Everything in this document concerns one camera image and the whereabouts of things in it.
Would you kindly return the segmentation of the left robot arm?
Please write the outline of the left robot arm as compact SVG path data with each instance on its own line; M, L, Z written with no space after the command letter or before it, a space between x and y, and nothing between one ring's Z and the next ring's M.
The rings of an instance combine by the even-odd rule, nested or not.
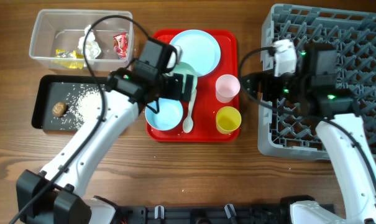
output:
M11 222L115 223L117 205L101 197L83 200L87 185L115 140L132 124L143 104L127 87L146 81L126 68L110 73L100 113L76 132L65 148L35 174L25 170L17 180L18 214Z

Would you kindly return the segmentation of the light blue bowl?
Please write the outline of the light blue bowl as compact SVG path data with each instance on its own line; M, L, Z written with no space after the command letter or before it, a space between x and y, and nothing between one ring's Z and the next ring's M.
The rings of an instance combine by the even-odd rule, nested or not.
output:
M160 111L155 114L149 108L145 109L148 124L159 131L169 131L178 126L183 117L182 104L177 100L158 99Z

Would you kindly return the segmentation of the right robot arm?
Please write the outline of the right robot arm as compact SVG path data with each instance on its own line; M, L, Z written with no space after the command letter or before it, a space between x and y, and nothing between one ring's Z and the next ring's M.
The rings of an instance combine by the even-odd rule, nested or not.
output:
M314 43L298 54L287 39L264 50L273 57L274 67L239 75L242 89L264 108L317 123L316 134L328 153L346 211L341 218L314 200L288 200L287 221L376 223L376 163L357 100L349 89L336 88L337 50Z

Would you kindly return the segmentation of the white rice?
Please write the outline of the white rice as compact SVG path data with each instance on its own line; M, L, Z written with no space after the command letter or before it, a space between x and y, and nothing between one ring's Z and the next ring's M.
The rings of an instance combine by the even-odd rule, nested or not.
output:
M52 114L58 102L68 105L62 117ZM50 84L43 128L46 130L76 131L101 112L101 96L95 84L55 82Z

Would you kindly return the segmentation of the white napkin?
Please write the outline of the white napkin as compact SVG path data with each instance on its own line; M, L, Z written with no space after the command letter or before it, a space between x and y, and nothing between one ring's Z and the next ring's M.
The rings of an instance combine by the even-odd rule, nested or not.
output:
M90 25L88 25L85 28L85 30L84 30L85 35L80 37L79 42L78 42L78 48L81 50L81 52L83 52L84 39L85 39L85 36L87 35L88 37L87 37L86 44L85 44L86 58L87 59L96 59L101 54L101 48L96 41L96 37L95 37L93 31L88 32L90 28L91 28Z

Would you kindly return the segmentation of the red snack wrapper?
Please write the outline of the red snack wrapper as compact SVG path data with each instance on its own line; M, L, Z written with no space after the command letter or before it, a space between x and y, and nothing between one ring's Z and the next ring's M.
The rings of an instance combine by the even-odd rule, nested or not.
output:
M128 35L126 32L115 35L114 40L114 51L118 54L120 59L126 58L128 49Z

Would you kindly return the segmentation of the mint green bowl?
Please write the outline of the mint green bowl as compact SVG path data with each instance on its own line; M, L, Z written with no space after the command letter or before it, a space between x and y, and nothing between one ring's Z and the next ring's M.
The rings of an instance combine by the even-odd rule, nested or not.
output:
M187 75L192 75L193 76L193 81L192 81L192 87L191 87L191 90L193 91L194 89L196 89L196 86L198 84L198 74L196 73L196 71L194 70L194 68L185 63L185 62L180 62L178 65L175 66L175 68L172 70L172 74L181 74L183 75L183 79L182 79L182 93L184 93L184 90L185 90L185 84L186 84L186 76Z

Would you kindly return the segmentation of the brown food ball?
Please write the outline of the brown food ball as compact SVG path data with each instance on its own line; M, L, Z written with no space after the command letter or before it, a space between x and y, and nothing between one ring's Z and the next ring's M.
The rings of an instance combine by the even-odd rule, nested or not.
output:
M62 117L68 109L68 105L65 102L58 102L52 108L52 114L55 117Z

